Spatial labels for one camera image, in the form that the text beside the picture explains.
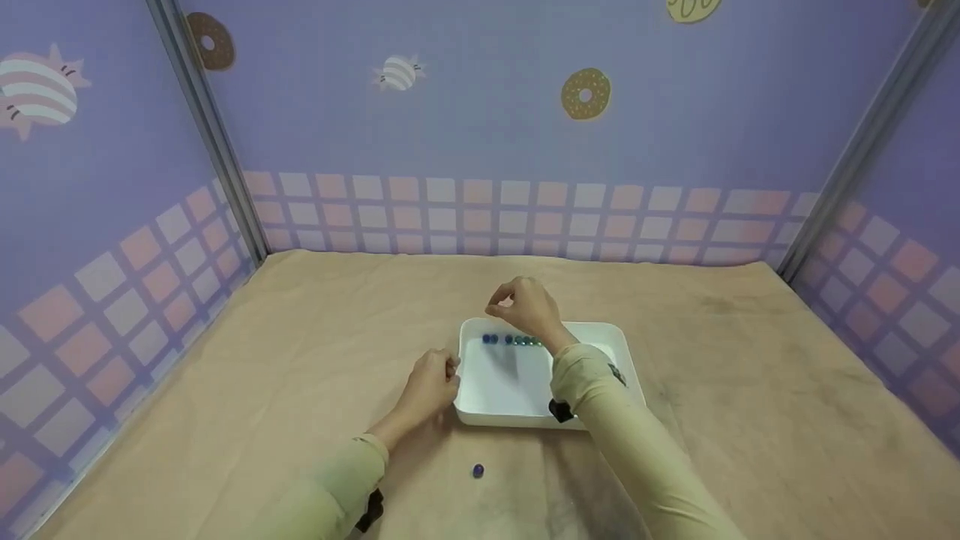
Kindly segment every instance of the beige sleeve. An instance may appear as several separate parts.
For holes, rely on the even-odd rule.
[[[369,433],[353,438],[322,469],[297,479],[256,519],[250,540],[343,540],[367,511],[389,454]]]
[[[550,388],[584,423],[658,540],[733,540],[744,536],[710,495],[680,447],[647,407],[613,376],[596,347],[566,347]]]

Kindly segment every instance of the white tray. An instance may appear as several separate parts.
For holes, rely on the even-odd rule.
[[[608,323],[564,323],[582,343],[589,343],[610,357],[620,370],[628,391],[646,405],[636,378],[627,338]],[[496,344],[484,343],[484,334],[497,334]],[[471,426],[582,430],[579,418],[564,423],[547,408],[553,357],[546,348],[507,345],[504,336],[523,335],[498,319],[473,318],[460,327],[460,393],[453,402],[457,416]]]

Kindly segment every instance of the white square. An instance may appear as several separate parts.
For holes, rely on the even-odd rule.
[[[302,173],[280,173],[280,187],[287,197],[312,197],[310,181]]]
[[[213,192],[217,194],[217,200],[220,201],[220,204],[227,202],[227,194],[224,192],[224,186],[220,184],[220,179],[213,179]]]
[[[643,228],[640,229],[640,237],[651,240],[665,240],[670,235],[670,226],[673,225],[671,217],[645,217],[643,218]]]
[[[660,262],[663,258],[661,244],[638,244],[634,249],[634,260],[642,262]]]
[[[597,236],[597,228],[599,226],[599,215],[575,213],[570,216],[571,236]]]
[[[573,206],[578,209],[599,209],[603,207],[603,196],[607,187],[603,184],[577,184],[573,197]]]
[[[75,473],[80,473],[86,469],[86,466],[91,464],[97,455],[106,448],[109,440],[110,432],[103,428],[98,429],[97,432],[90,437],[90,440],[86,441],[86,444],[80,448],[80,451],[70,459],[70,468],[73,469]]]
[[[452,178],[426,179],[426,200],[431,203],[453,203],[457,200],[457,186]]]
[[[431,231],[457,230],[457,210],[455,209],[429,209],[427,219]]]
[[[383,207],[357,207],[360,214],[360,226],[365,229],[386,229],[387,210]]]
[[[183,273],[187,276],[196,272],[197,269],[204,264],[204,260],[206,259],[204,248],[200,245],[197,238],[193,238],[186,244],[183,244],[183,247],[178,249],[174,255],[177,257],[177,262],[180,264],[180,268],[183,269]]]
[[[62,393],[60,381],[38,365],[0,395],[0,413],[26,428]]]
[[[30,357],[30,351],[13,334],[0,327],[0,379]]]
[[[137,323],[147,316],[147,305],[143,299],[131,289],[123,294],[116,302],[104,309],[107,319],[120,335],[127,335]]]
[[[207,266],[206,270],[203,270],[193,281],[193,290],[204,304],[209,302],[214,294],[217,294],[217,291],[220,290],[220,280],[212,266]]]
[[[390,253],[390,237],[384,233],[363,233],[364,251],[367,253]]]
[[[797,197],[797,202],[793,204],[793,208],[790,209],[790,215],[809,217],[819,198],[820,193],[801,193],[800,197]]]
[[[127,279],[110,253],[93,259],[93,262],[81,268],[74,277],[94,302],[103,300]]]
[[[354,176],[353,197],[356,199],[383,200],[383,183],[378,176]]]
[[[156,321],[151,321],[130,340],[130,349],[141,364],[148,365],[169,342],[170,338],[163,328]]]
[[[496,245],[497,255],[523,255],[527,242],[522,238],[500,238]]]
[[[800,229],[804,226],[800,222],[786,222],[780,227],[780,232],[777,233],[777,239],[774,240],[775,244],[780,246],[788,246],[797,239],[797,234],[800,233]]]
[[[527,232],[527,212],[501,210],[500,232],[523,234]]]
[[[190,231],[190,222],[183,213],[180,205],[174,205],[173,208],[163,212],[157,219],[156,224],[160,227],[160,232],[167,239],[167,243],[173,245],[184,234]]]
[[[590,260],[593,258],[593,242],[566,242],[566,258]]]
[[[297,225],[320,225],[317,206],[313,203],[290,203],[290,218]]]
[[[300,248],[310,251],[323,251],[326,249],[324,234],[320,231],[297,231],[297,240],[300,241]]]
[[[948,307],[950,311],[960,314],[960,270],[950,266],[944,275],[930,286],[930,296]],[[3,339],[0,339],[0,351],[3,350],[2,344]]]
[[[530,183],[508,180],[500,185],[500,204],[529,205]]]
[[[457,253],[456,236],[430,236],[430,253],[454,254]]]
[[[655,211],[674,211],[680,205],[680,197],[684,194],[681,187],[654,187],[650,192],[650,202],[647,208]]]
[[[93,415],[77,400],[70,400],[36,431],[34,437],[47,450],[63,457],[84,432],[93,425]]]

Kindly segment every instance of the beige cloth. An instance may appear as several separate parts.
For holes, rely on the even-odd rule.
[[[626,333],[648,406],[747,537],[957,537],[960,465],[763,264],[305,252],[237,291],[36,537],[236,536],[517,274],[565,320]],[[643,535],[586,433],[448,420],[391,456],[381,488],[378,540]]]

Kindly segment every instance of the finger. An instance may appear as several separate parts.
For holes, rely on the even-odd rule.
[[[513,280],[509,283],[503,283],[496,288],[496,291],[493,292],[493,296],[490,297],[490,301],[487,302],[489,306],[496,306],[497,304],[507,300],[514,294],[514,283],[516,280]]]

